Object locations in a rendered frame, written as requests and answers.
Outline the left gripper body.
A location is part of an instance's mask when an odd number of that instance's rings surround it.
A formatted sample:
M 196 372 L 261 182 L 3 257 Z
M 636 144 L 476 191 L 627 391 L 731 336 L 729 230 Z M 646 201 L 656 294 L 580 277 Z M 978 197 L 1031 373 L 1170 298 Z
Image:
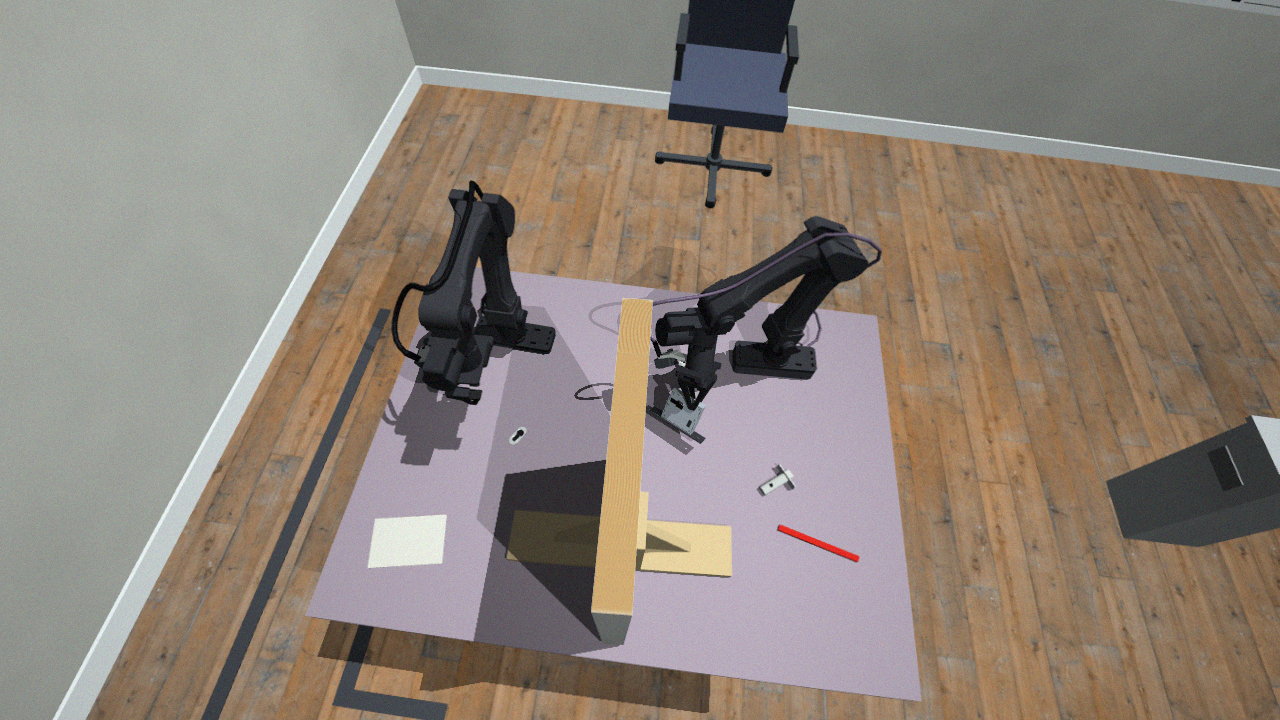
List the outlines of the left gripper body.
M 676 369 L 676 377 L 681 380 L 687 380 L 690 383 L 698 384 L 698 387 L 707 388 L 713 380 L 717 379 L 716 370 L 721 369 L 721 363 L 716 363 L 716 347 L 705 347 L 704 351 L 700 346 L 689 345 L 689 354 L 680 354 L 678 350 L 664 352 L 658 355 L 658 359 L 675 357 L 678 361 L 678 369 Z

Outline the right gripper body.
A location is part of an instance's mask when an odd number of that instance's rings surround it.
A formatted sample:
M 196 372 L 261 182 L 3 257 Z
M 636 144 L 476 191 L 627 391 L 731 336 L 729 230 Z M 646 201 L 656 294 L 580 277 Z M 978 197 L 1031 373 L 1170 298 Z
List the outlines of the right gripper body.
M 483 374 L 483 368 L 488 366 L 489 357 L 492 354 L 493 337 L 484 334 L 474 334 L 476 341 L 474 350 L 465 356 L 465 365 L 462 368 L 458 384 L 454 391 L 445 391 L 447 397 L 468 398 L 470 388 L 458 387 L 460 384 L 468 384 L 477 387 L 480 386 L 480 378 Z M 417 363 L 425 363 L 429 352 L 429 346 L 421 346 L 419 350 Z

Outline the white paper sheet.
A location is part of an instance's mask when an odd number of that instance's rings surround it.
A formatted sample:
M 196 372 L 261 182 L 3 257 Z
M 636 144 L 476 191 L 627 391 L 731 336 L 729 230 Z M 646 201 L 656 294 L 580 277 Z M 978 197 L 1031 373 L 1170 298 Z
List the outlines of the white paper sheet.
M 369 568 L 442 564 L 447 515 L 375 519 Z

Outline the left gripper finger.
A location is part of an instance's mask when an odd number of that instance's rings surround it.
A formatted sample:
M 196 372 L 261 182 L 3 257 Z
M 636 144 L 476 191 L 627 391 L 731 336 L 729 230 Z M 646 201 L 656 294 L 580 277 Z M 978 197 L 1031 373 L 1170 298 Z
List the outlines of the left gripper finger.
M 701 387 L 698 387 L 698 384 L 690 383 L 687 380 L 681 380 L 681 379 L 678 379 L 678 386 L 681 387 L 681 389 L 684 392 L 684 397 L 686 400 L 686 404 L 687 404 L 689 409 L 692 410 L 692 411 L 695 411 L 695 409 L 700 404 L 701 398 L 707 393 L 707 389 L 710 387 L 710 386 L 707 386 L 707 388 L 701 388 Z M 691 387 L 699 389 L 698 398 L 694 401 L 694 404 L 691 402 L 691 398 L 690 398 L 690 395 L 689 395 L 689 387 L 687 386 L 691 386 Z
M 716 379 L 716 380 L 717 380 L 717 379 Z M 714 386 L 716 380 L 713 380 L 713 382 L 710 383 L 710 387 L 709 387 L 709 389 L 712 388 L 712 386 Z M 709 392 L 709 389 L 707 389 L 707 393 Z M 704 397 L 703 397 L 703 398 L 705 398 L 707 393 L 704 395 Z M 696 398 L 696 397 L 695 397 L 695 389 L 694 389 L 694 387 L 691 387 L 691 386 L 689 386 L 689 395 L 690 395 L 690 396 L 691 396 L 692 398 Z M 703 398 L 701 398 L 701 401 L 703 401 Z M 700 401 L 700 402 L 701 402 L 701 401 Z

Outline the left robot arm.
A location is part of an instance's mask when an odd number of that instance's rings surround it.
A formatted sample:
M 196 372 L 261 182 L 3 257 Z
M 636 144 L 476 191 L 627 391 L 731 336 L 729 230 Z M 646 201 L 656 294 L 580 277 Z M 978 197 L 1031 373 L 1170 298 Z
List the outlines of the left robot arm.
M 658 345 L 691 343 L 694 348 L 700 346 L 703 351 L 705 347 L 713 348 L 718 334 L 730 332 L 735 322 L 745 316 L 744 313 L 758 301 L 805 274 L 786 302 L 763 322 L 762 329 L 768 343 L 736 341 L 735 365 L 815 373 L 815 348 L 795 345 L 803 340 L 806 322 L 829 291 L 865 272 L 868 261 L 850 237 L 813 240 L 827 233 L 849 233 L 845 225 L 822 217 L 812 217 L 804 224 L 806 231 L 780 252 L 746 272 L 717 281 L 701 293 L 733 284 L 731 290 L 699 299 L 698 307 L 666 313 L 655 327 Z

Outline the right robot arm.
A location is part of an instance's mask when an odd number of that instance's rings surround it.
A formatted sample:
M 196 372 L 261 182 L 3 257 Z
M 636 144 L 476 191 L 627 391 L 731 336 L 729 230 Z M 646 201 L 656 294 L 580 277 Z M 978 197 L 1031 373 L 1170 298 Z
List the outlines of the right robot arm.
M 466 190 L 451 190 L 448 199 L 454 222 L 442 263 L 429 284 L 444 274 L 449 263 L 451 268 L 443 284 L 422 292 L 419 322 L 433 333 L 422 341 L 430 347 L 425 363 L 413 361 L 422 368 L 422 382 L 442 391 L 456 388 L 465 356 L 475 347 L 474 334 L 492 336 L 494 345 L 541 352 L 550 351 L 556 336 L 553 327 L 526 323 L 529 311 L 522 309 L 511 281 L 507 241 L 515 231 L 513 205 L 499 193 L 483 193 L 483 200 L 474 196 L 468 208 Z M 486 318 L 479 316 L 474 331 L 477 313 L 471 297 L 477 258 L 486 286 Z

